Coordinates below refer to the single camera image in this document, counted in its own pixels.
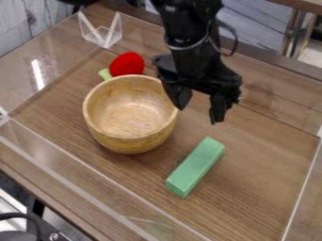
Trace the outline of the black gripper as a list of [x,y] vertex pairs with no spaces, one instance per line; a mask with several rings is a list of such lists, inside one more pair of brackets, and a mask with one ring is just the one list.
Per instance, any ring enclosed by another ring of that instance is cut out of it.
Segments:
[[226,112],[239,103],[242,76],[223,63],[221,43],[215,40],[166,43],[171,53],[152,58],[164,92],[183,110],[197,90],[210,96],[210,121],[223,122]]

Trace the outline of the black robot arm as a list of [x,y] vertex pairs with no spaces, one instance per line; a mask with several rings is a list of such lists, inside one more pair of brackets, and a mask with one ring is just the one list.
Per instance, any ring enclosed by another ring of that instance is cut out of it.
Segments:
[[150,0],[160,15],[170,49],[152,58],[164,92],[179,109],[186,108],[193,92],[210,98],[209,116],[222,122],[227,110],[239,103],[241,74],[223,63],[221,30],[233,27],[218,19],[222,0]]

